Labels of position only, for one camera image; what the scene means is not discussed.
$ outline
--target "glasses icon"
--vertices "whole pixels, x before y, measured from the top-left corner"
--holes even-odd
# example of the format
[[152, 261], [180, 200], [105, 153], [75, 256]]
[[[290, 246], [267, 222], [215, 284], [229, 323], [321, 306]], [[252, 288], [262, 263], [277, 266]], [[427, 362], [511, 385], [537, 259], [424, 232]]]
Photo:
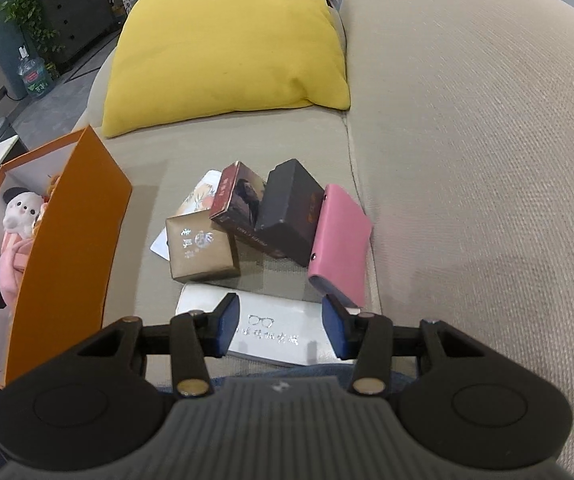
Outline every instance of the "glasses icon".
[[273, 325], [273, 319], [270, 317], [258, 317], [258, 316], [253, 316], [252, 314], [250, 314], [247, 317], [247, 323], [250, 325], [262, 325], [265, 328], [271, 328], [271, 326]]

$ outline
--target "small brown box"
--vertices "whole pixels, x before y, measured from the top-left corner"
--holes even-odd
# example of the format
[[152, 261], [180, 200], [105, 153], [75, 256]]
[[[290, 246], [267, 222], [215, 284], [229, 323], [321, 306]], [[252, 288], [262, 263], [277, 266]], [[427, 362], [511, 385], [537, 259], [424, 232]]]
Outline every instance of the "small brown box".
[[234, 237], [209, 219], [209, 211], [174, 216], [166, 224], [174, 280], [240, 276]]

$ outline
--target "pink card holder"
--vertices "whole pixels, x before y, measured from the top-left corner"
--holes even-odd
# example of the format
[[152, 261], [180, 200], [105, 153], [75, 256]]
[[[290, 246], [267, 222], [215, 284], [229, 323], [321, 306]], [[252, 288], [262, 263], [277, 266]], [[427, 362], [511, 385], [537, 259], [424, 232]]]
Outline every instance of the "pink card holder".
[[329, 184], [307, 268], [321, 294], [345, 306], [365, 306], [365, 267], [371, 221], [342, 187]]

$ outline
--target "orange box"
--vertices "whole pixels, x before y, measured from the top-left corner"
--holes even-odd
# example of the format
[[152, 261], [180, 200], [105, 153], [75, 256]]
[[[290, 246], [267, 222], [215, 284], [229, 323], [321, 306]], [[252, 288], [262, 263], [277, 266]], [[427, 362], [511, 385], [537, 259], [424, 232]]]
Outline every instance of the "orange box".
[[0, 310], [0, 387], [100, 329], [131, 184], [90, 127], [0, 167], [4, 190], [45, 194], [60, 179], [36, 234], [15, 310]]

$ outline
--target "white envelope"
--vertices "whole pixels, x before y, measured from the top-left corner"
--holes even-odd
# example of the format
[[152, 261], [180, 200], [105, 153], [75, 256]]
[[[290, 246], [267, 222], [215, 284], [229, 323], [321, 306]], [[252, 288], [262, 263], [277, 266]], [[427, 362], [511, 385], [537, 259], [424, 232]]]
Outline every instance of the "white envelope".
[[[202, 283], [183, 287], [176, 314], [211, 312], [228, 292], [240, 298], [240, 320], [228, 354], [270, 363], [315, 365], [338, 363], [321, 318], [321, 304], [285, 300]], [[360, 309], [348, 309], [358, 314]]]

